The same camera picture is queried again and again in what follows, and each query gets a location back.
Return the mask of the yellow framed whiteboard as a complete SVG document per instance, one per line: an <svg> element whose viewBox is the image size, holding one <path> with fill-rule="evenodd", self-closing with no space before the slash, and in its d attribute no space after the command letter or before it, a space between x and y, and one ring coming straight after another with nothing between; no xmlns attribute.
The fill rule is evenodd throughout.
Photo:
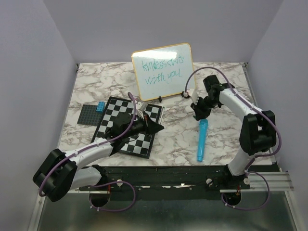
<svg viewBox="0 0 308 231"><path fill-rule="evenodd" d="M194 68L189 43L135 51L131 59L142 101L196 88L195 76L191 75Z"/></svg>

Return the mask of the white green whiteboard marker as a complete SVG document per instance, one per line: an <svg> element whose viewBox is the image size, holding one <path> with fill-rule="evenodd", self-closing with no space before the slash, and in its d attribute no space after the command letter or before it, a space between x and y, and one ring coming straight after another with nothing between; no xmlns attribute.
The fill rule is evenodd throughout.
<svg viewBox="0 0 308 231"><path fill-rule="evenodd" d="M161 114L160 114L160 117L159 117L159 124L161 124L161 122L162 122L162 118L163 118L163 115L164 115L164 111L165 111L165 107L162 106Z"/></svg>

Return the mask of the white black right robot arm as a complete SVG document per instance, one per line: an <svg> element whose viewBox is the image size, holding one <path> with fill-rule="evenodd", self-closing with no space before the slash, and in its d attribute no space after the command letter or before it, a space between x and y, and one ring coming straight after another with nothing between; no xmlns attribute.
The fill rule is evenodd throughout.
<svg viewBox="0 0 308 231"><path fill-rule="evenodd" d="M207 96L202 98L196 90L188 90L191 97L191 108L194 118L199 121L209 117L212 109L228 107L242 122L239 143L240 149L236 156L224 167L221 177L222 185L228 189L239 183L239 178L259 157L276 145L275 114L262 111L244 99L232 84L220 83L216 75L203 80Z"/></svg>

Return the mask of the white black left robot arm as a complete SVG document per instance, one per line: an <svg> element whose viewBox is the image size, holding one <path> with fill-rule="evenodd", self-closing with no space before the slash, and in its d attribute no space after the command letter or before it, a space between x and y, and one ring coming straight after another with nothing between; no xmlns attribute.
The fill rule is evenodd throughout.
<svg viewBox="0 0 308 231"><path fill-rule="evenodd" d="M102 137L82 148L63 152L52 150L33 176L39 195L56 202L76 184L79 171L92 162L117 153L128 138L137 134L154 135L164 126L144 112L141 117L119 113Z"/></svg>

